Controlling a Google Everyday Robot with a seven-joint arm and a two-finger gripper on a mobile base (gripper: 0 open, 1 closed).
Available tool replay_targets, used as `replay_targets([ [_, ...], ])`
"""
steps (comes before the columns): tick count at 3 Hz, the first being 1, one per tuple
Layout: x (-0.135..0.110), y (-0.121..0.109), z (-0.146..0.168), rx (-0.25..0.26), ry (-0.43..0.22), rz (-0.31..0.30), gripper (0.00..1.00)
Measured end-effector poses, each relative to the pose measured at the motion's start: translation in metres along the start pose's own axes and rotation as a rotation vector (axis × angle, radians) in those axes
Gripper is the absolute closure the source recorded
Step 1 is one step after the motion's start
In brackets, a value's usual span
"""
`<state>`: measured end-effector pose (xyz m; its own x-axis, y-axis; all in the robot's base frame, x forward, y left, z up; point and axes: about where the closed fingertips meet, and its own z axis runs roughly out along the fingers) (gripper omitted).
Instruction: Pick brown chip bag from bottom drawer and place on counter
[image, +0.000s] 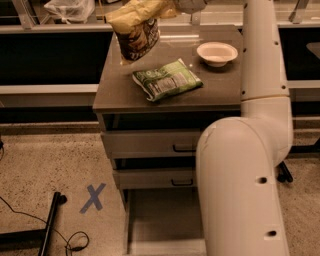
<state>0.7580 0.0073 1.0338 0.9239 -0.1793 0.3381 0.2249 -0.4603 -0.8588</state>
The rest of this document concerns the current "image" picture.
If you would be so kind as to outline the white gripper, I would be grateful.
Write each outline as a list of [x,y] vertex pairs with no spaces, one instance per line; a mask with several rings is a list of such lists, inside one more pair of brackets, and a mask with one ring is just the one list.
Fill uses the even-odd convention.
[[187,14],[203,10],[212,0],[174,0],[176,8]]

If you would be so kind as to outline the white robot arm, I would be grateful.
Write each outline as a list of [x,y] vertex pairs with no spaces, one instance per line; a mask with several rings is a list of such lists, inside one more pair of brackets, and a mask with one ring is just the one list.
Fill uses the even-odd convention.
[[290,256],[275,171],[293,143],[274,0],[243,0],[241,114],[202,133],[196,176],[207,256]]

